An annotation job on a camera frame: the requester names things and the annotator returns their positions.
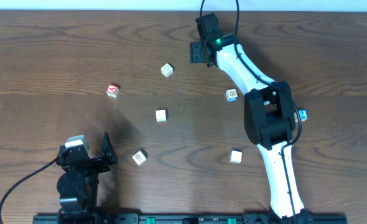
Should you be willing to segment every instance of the green connector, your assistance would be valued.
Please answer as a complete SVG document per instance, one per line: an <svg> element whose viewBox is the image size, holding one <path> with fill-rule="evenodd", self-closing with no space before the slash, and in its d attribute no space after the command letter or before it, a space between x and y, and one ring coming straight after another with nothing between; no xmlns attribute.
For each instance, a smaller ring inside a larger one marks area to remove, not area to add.
<svg viewBox="0 0 367 224"><path fill-rule="evenodd" d="M146 219L146 224L154 224L155 222L156 222L155 218L147 218Z"/></svg>
<svg viewBox="0 0 367 224"><path fill-rule="evenodd" d="M228 219L228 224L236 224L236 219L235 218L229 218Z"/></svg>

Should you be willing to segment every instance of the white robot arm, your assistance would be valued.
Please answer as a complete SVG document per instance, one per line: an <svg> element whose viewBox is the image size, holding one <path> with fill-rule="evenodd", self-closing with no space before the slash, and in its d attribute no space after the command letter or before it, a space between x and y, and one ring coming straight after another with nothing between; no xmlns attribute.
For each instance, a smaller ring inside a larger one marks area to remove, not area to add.
<svg viewBox="0 0 367 224"><path fill-rule="evenodd" d="M244 127L264 159L271 187L271 207L280 218L293 217L304 204L295 184L291 146L286 146L295 129L290 87L263 74L240 44L235 49L234 36L223 35L214 13L199 17L196 23L201 40L190 44L190 62L220 67L243 93ZM267 104L276 105L276 110L267 112Z"/></svg>
<svg viewBox="0 0 367 224"><path fill-rule="evenodd" d="M274 82L273 79L263 74L260 69L246 56L243 51L243 47L237 45L238 52L241 57L248 64L249 67L256 72L264 81L268 83ZM248 69L242 64L235 52L233 44L223 47L216 54L217 63L220 69L226 72L238 86L240 91L245 95L251 90L261 90L268 86L257 81L256 78L248 71ZM266 172L271 188L271 207L279 217L291 217L293 216L293 209L289 197L289 187L286 180L285 168L281 156L282 147L286 145L286 141L279 142L272 145L271 150L267 150L261 144L257 144L258 149L261 151L262 158L264 159ZM294 171L291 161L291 146L287 146L284 149L287 175L289 178L290 189L293 199L294 211L296 214L300 213L301 209L304 208L300 196L297 191L295 184Z"/></svg>

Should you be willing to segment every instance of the white cube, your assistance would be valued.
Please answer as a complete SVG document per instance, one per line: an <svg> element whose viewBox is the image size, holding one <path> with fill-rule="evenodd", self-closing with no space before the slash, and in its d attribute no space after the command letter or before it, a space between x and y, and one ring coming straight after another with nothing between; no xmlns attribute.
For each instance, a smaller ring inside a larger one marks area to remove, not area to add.
<svg viewBox="0 0 367 224"><path fill-rule="evenodd" d="M107 94L108 96L111 96L111 97L117 98L117 94L119 93L119 91L120 91L120 90L119 90L119 87L118 87L118 86L110 84L110 85L108 86L108 89L106 90L106 94Z"/></svg>
<svg viewBox="0 0 367 224"><path fill-rule="evenodd" d="M146 156L141 151L135 153L135 155L133 155L132 158L139 166L146 161Z"/></svg>
<svg viewBox="0 0 367 224"><path fill-rule="evenodd" d="M241 162L241 154L242 154L242 152L240 152L240 151L232 150L231 151L231 157L229 159L230 162L240 163Z"/></svg>
<svg viewBox="0 0 367 224"><path fill-rule="evenodd" d="M156 120L157 120L157 122L167 121L167 117L165 115L165 110L156 111Z"/></svg>
<svg viewBox="0 0 367 224"><path fill-rule="evenodd" d="M308 119L307 110L299 110L299 112L300 112L301 121L306 121ZM295 122L298 122L297 113L294 113L294 119L295 119Z"/></svg>
<svg viewBox="0 0 367 224"><path fill-rule="evenodd" d="M238 93L235 89L227 90L226 91L226 99L229 101L235 101L238 99Z"/></svg>
<svg viewBox="0 0 367 224"><path fill-rule="evenodd" d="M165 64L163 67L161 67L161 73L163 73L163 75L165 77L169 77L173 72L173 69L171 67L171 65L169 65L168 63Z"/></svg>

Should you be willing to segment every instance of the cube with sticker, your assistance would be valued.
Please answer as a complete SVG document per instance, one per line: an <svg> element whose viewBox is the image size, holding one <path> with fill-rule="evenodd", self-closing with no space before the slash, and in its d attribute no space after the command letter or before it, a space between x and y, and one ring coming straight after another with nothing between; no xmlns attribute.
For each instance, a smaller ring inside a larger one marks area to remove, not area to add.
<svg viewBox="0 0 367 224"><path fill-rule="evenodd" d="M300 112L301 121L306 121L308 119L308 112L307 112L307 110L299 110L299 112ZM296 113L294 113L294 119L295 119L295 122L298 122L297 114Z"/></svg>
<svg viewBox="0 0 367 224"><path fill-rule="evenodd" d="M174 69L172 68L172 66L168 63L161 67L161 73L163 73L165 77L169 77L172 74L173 70Z"/></svg>
<svg viewBox="0 0 367 224"><path fill-rule="evenodd" d="M132 158L134 159L136 164L140 166L146 161L147 156L146 153L143 151L143 149L141 149L137 153L135 153L135 155L133 155Z"/></svg>
<svg viewBox="0 0 367 224"><path fill-rule="evenodd" d="M236 92L235 89L226 91L226 100L228 100L228 102L235 101L237 99L238 99L238 93Z"/></svg>
<svg viewBox="0 0 367 224"><path fill-rule="evenodd" d="M116 86L116 85L113 85L113 84L110 84L108 86L108 89L106 90L106 94L108 96L111 96L111 97L114 97L114 98L117 98L117 94L119 93L119 87Z"/></svg>

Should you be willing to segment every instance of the wood grain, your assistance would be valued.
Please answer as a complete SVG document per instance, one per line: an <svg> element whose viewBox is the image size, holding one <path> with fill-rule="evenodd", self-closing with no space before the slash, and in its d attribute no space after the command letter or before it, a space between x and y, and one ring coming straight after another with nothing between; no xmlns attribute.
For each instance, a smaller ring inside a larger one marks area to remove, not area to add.
<svg viewBox="0 0 367 224"><path fill-rule="evenodd" d="M243 128L243 97L219 69L189 64L197 12L0 11L0 199L51 161L70 136L91 155L108 131L119 157L100 175L98 203L144 213L267 210L262 157ZM233 32L235 13L218 12ZM367 223L367 14L243 12L239 39L310 118L293 150L300 196L313 212ZM160 73L165 63L175 71ZM104 93L121 85L118 99ZM166 123L154 111L168 110ZM149 160L138 167L139 147ZM241 164L229 163L232 149ZM56 165L7 199L5 223L59 208Z"/></svg>

